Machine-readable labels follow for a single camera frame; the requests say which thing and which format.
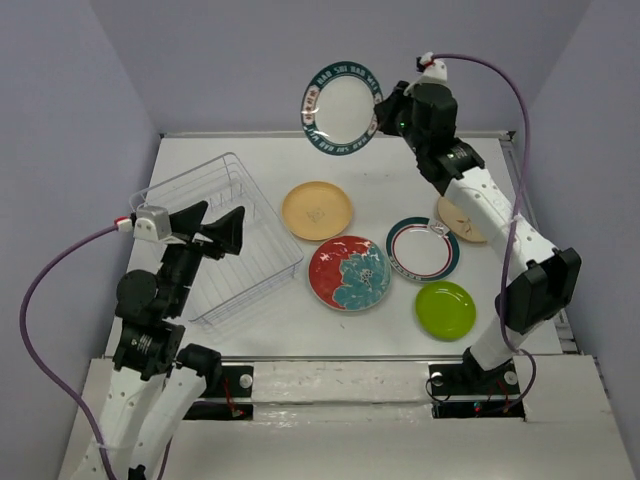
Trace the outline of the green rim lettered plate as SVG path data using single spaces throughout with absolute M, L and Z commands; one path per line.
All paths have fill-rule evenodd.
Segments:
M 380 84 L 367 67 L 353 61 L 335 62 L 317 72 L 305 89 L 302 131 L 324 154 L 351 155 L 375 135 L 374 107 L 382 99 Z

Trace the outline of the yellow plate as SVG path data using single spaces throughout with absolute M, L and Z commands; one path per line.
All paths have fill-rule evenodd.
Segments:
M 322 241 L 339 235 L 350 224 L 354 208 L 337 185 L 311 181 L 294 187 L 284 198 L 281 215 L 296 237 Z

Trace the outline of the red teal flower plate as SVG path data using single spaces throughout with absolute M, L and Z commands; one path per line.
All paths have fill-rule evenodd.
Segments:
M 326 306 L 360 312 L 376 306 L 390 291 L 391 265 L 372 240 L 343 235 L 316 249 L 309 261 L 308 281 Z

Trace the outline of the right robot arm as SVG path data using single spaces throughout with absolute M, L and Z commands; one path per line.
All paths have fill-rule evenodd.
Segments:
M 470 217 L 502 261 L 495 318 L 442 378 L 445 387 L 473 391 L 498 379 L 528 336 L 569 304 L 582 260 L 519 214 L 481 156 L 456 137 L 457 109 L 444 84 L 400 81 L 374 112 L 379 131 L 406 142 L 422 177 Z

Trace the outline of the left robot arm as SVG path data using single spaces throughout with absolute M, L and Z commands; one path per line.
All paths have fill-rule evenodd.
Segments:
M 161 244 L 156 272 L 127 272 L 116 288 L 115 315 L 121 334 L 112 357 L 110 385 L 94 438 L 76 479 L 147 479 L 194 401 L 222 377 L 219 352 L 181 344 L 183 313 L 203 259 L 239 255 L 245 209 L 239 206 L 212 223 L 209 204 L 199 201 L 171 213 L 138 208 L 115 220 L 117 230 Z

